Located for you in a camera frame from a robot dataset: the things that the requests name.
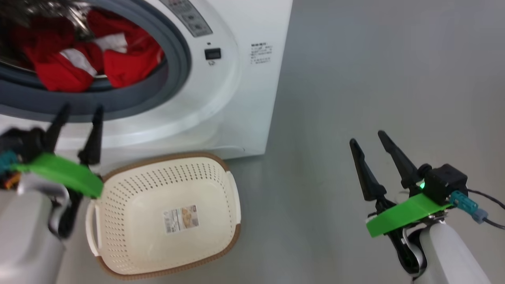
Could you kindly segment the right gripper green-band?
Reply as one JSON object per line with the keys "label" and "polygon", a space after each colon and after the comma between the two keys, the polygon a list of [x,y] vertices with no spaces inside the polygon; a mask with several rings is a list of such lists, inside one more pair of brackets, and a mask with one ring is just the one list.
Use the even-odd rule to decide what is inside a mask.
{"label": "right gripper green-band", "polygon": [[[378,136],[402,178],[400,181],[402,187],[404,189],[418,187],[418,182],[421,181],[418,168],[385,131],[378,131]],[[440,206],[424,194],[413,196],[400,204],[393,204],[385,198],[387,191],[368,167],[357,140],[352,138],[349,145],[364,200],[369,202],[377,200],[377,212],[366,223],[368,233],[372,238],[387,236],[393,243],[404,271],[412,277],[420,276],[426,267],[426,260],[421,249],[409,241],[406,231],[419,223],[444,218],[450,205]]]}

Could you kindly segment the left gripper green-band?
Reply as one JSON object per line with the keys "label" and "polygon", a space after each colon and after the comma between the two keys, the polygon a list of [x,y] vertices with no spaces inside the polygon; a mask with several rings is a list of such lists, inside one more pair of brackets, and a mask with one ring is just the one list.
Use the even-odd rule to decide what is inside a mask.
{"label": "left gripper green-band", "polygon": [[54,150],[71,112],[71,105],[60,108],[44,135],[44,151],[30,163],[11,164],[11,171],[20,173],[18,194],[38,192],[49,199],[49,230],[60,239],[70,237],[83,197],[99,198],[103,181],[87,166],[101,161],[103,135],[103,106],[99,106],[92,119],[92,129],[78,153],[80,163],[56,156]]}

